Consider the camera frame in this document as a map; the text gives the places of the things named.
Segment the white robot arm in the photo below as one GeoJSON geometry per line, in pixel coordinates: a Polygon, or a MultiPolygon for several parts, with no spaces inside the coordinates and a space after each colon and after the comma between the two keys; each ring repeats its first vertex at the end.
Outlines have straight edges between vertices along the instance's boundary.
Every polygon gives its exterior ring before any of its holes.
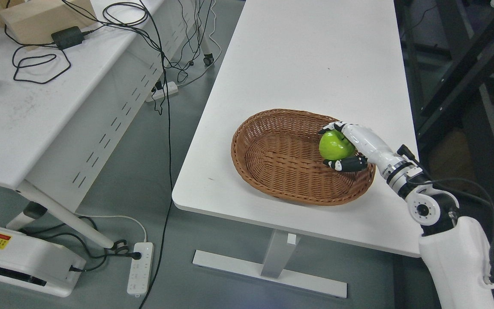
{"type": "Polygon", "coordinates": [[[494,309],[494,203],[492,237],[488,240],[478,220],[461,215],[451,192],[434,188],[434,181],[404,158],[406,147],[393,153],[388,146],[371,159],[387,184],[407,204],[423,234],[420,256],[427,266],[443,309],[494,309]]]}

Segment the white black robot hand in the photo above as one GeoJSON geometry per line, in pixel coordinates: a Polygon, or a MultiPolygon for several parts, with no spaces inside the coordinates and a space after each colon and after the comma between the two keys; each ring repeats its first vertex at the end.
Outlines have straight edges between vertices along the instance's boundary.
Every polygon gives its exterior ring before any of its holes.
{"type": "Polygon", "coordinates": [[[365,168],[366,164],[374,164],[380,173],[388,167],[396,166],[404,159],[394,154],[392,149],[374,131],[359,124],[348,124],[341,121],[331,122],[322,127],[318,134],[337,130],[341,132],[362,157],[343,160],[324,160],[324,164],[337,171],[354,172],[365,168]]]}

